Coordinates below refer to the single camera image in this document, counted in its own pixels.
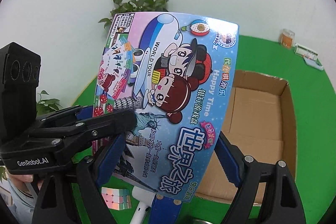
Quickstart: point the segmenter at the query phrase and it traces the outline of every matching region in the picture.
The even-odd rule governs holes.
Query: red ribbon
[[[205,129],[205,133],[207,135],[207,141],[204,144],[204,149],[208,149],[211,145],[214,144],[216,140],[216,132],[213,125],[210,122],[201,122],[201,126]]]

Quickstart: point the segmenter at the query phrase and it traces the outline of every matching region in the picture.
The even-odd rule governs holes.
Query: cartoon eye
[[[163,100],[163,95],[161,93],[159,93],[157,96],[156,96],[156,100],[158,101],[162,101]]]
[[[178,52],[177,55],[181,56],[181,57],[185,57],[187,55],[187,53],[185,51],[183,51],[183,52]]]
[[[177,75],[181,75],[182,74],[182,69],[181,68],[175,68],[174,73],[177,74]]]

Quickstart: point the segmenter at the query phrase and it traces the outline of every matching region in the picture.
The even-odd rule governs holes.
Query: green tablecloth
[[[316,224],[329,207],[336,194],[336,95],[324,71],[307,66],[278,43],[253,37],[239,37],[236,69],[274,75],[288,80],[297,124],[297,178],[307,224]],[[93,103],[96,80],[93,80],[78,97],[75,105]],[[133,186],[112,177],[107,187]],[[74,193],[83,223],[90,223],[81,202],[78,186]],[[111,210],[118,224],[129,224],[138,201],[132,199],[132,209]],[[182,206],[177,224],[184,224],[189,215],[220,223],[229,205],[193,198]],[[251,217],[257,217],[259,207],[254,207]]]

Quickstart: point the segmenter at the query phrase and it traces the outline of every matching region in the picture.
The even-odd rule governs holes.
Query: rubik's cube
[[[101,188],[101,195],[108,208],[114,210],[131,209],[131,196],[128,189]]]

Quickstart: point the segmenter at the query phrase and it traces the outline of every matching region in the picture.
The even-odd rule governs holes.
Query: cardboard box
[[[244,155],[274,164],[284,160],[295,178],[296,121],[288,82],[256,72],[236,70],[222,132]],[[261,204],[265,183],[255,203]],[[237,188],[213,153],[196,196],[231,203]]]

